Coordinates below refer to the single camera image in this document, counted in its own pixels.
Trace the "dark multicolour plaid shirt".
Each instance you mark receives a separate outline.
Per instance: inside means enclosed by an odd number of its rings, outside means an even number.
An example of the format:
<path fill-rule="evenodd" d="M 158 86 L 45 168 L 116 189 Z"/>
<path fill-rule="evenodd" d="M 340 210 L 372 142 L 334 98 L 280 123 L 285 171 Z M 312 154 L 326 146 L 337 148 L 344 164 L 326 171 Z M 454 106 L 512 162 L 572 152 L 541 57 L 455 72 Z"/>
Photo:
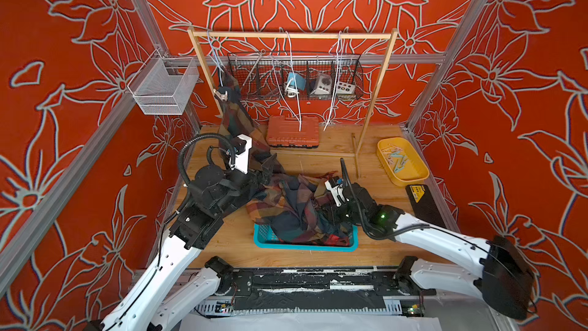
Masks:
<path fill-rule="evenodd" d="M 337 206 L 326 188 L 335 176 L 291 176 L 277 173 L 245 208 L 257 225 L 268 225 L 281 242 L 347 247 L 353 226 L 337 219 Z"/>

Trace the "white wire hanger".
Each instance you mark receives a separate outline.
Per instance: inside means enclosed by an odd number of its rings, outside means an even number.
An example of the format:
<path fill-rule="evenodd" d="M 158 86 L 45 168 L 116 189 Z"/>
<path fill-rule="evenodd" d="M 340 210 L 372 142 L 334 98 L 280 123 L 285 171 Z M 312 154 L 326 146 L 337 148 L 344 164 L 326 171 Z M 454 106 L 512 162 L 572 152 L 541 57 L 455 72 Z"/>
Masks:
<path fill-rule="evenodd" d="M 278 87 L 279 89 L 279 93 L 280 93 L 280 97 L 283 100 L 284 106 L 287 108 L 287 110 L 289 110 L 289 112 L 292 114 L 293 117 L 296 118 L 296 120 L 299 123 L 299 129 L 298 131 L 301 132 L 302 131 L 302 115 L 301 115 L 301 110 L 300 110 L 300 89 L 298 88 L 298 84 L 297 84 L 297 80 L 298 80 L 298 75 L 296 74 L 296 72 L 293 69 L 293 57 L 292 57 L 292 41 L 291 41 L 291 37 L 289 35 L 288 31 L 285 31 L 286 37 L 288 39 L 288 43 L 289 43 L 289 58 L 290 58 L 290 68 L 291 68 L 291 72 L 289 72 L 287 81 L 284 85 L 280 85 Z M 292 108 L 289 106 L 286 98 L 284 97 L 285 94 L 288 94 L 289 97 L 291 97 L 292 95 L 294 95 L 294 97 L 296 98 L 296 104 L 298 107 L 298 114 L 295 115 L 294 111 L 292 110 Z"/>

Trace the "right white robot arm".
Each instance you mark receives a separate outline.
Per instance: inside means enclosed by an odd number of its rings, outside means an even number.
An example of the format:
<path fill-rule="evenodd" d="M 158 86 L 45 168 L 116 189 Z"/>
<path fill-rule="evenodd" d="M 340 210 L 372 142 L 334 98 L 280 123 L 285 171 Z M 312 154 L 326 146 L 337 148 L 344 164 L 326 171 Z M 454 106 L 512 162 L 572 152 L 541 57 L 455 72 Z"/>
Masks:
<path fill-rule="evenodd" d="M 326 182 L 326 188 L 344 223 L 361 228 L 372 240 L 412 245 L 445 259 L 441 264 L 405 257 L 395 274 L 402 294 L 425 290 L 464 294 L 513 320 L 525 320 L 536 312 L 534 273 L 510 240 L 500 235 L 491 241 L 471 237 L 391 205 L 379 205 L 365 188 L 351 182 L 346 168 L 341 172 L 341 177 Z"/>

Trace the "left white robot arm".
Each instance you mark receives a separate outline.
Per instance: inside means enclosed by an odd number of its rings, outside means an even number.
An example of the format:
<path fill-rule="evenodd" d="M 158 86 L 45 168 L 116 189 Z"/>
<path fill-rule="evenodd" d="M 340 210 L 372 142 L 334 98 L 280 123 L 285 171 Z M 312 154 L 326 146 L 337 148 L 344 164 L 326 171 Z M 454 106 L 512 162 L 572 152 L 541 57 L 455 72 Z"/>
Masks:
<path fill-rule="evenodd" d="M 224 167 L 209 163 L 190 177 L 185 153 L 206 139 L 215 139 L 225 152 Z M 157 256 L 131 291 L 102 320 L 91 320 L 87 330 L 171 330 L 197 305 L 220 289 L 231 288 L 233 268 L 218 256 L 211 258 L 179 290 L 173 286 L 206 248 L 224 218 L 245 206 L 269 182 L 275 156 L 258 169 L 250 166 L 253 140 L 240 134 L 228 139 L 219 133 L 202 133 L 180 150 L 178 168 L 188 191 L 171 227 L 159 238 Z"/>

